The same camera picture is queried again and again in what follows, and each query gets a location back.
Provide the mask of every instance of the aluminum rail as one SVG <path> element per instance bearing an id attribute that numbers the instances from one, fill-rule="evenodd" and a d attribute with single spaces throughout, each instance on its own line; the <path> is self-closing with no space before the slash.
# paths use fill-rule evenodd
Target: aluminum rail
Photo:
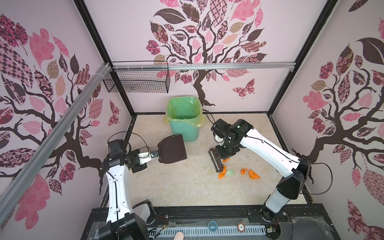
<path id="1" fill-rule="evenodd" d="M 114 69 L 151 69 L 166 67 L 166 65 L 118 65 L 124 62 L 114 62 Z M 205 69 L 253 69 L 253 68 L 294 68 L 295 62 L 264 62 L 264 63 L 197 63 L 197 64 L 168 64 L 169 71 L 205 70 Z"/>
<path id="2" fill-rule="evenodd" d="M 0 225 L 2 225 L 13 208 L 19 202 L 25 191 L 35 180 L 36 175 L 41 170 L 57 144 L 63 138 L 72 122 L 75 120 L 80 110 L 85 106 L 93 91 L 109 73 L 109 63 L 103 63 L 97 72 L 92 76 L 88 84 L 84 87 L 80 95 L 75 99 L 68 111 L 59 120 L 52 132 L 47 136 L 43 143 L 37 148 L 32 158 L 23 166 L 20 173 L 0 197 Z"/>

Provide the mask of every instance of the marble floor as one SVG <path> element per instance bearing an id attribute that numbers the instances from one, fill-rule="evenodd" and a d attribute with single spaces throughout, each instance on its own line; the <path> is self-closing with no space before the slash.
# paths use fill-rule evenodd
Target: marble floor
<path id="1" fill-rule="evenodd" d="M 233 124 L 244 119 L 262 135 L 280 146 L 276 134 L 266 114 L 213 114 L 217 120 L 222 118 Z M 165 115 L 138 115 L 133 132 L 141 135 L 151 150 L 157 150 L 157 144 L 172 135 L 169 124 L 164 124 Z M 215 147 L 211 133 L 212 124 L 206 120 L 200 128 L 199 138 L 186 142 L 188 158 L 173 164 L 158 161 L 147 163 L 147 169 L 131 174 L 129 194 L 132 204 L 149 199 L 154 206 L 201 206 L 201 205 L 258 205 L 263 204 L 275 189 L 281 175 L 265 160 L 249 149 L 241 149 L 224 164 L 233 169 L 235 175 L 226 174 L 220 180 L 208 150 Z M 145 146 L 136 135 L 129 140 L 132 149 Z M 255 171 L 261 179 L 252 180 L 240 174 L 242 168 Z M 291 200 L 289 204 L 305 204 L 303 195 Z"/>

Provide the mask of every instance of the green paper scrap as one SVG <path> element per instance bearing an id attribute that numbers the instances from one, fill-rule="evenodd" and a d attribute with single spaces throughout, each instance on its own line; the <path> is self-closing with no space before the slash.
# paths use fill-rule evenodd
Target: green paper scrap
<path id="1" fill-rule="evenodd" d="M 232 176 L 235 174 L 235 170 L 229 169 L 229 170 L 227 170 L 227 174 Z"/>

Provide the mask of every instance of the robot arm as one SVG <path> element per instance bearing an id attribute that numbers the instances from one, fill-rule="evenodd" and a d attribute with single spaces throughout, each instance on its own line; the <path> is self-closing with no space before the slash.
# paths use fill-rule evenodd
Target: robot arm
<path id="1" fill-rule="evenodd" d="M 264 220 L 274 221 L 276 214 L 289 200 L 297 199 L 311 168 L 306 165 L 308 160 L 285 152 L 242 119 L 233 125 L 219 119 L 211 130 L 215 140 L 220 143 L 215 149 L 210 149 L 219 172 L 222 171 L 220 159 L 231 157 L 240 151 L 240 148 L 247 147 L 269 162 L 283 176 L 262 207 Z"/>

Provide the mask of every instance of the blue ring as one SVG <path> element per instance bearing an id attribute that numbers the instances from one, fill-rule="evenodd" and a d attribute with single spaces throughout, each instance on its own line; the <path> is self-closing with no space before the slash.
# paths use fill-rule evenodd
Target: blue ring
<path id="1" fill-rule="evenodd" d="M 215 220 L 211 220 L 211 221 L 209 221 L 209 223 L 208 223 L 208 230 L 210 231 L 210 232 L 215 232 L 216 230 L 217 230 L 217 228 L 218 228 L 218 225 L 217 225 L 217 222 L 215 221 Z"/>

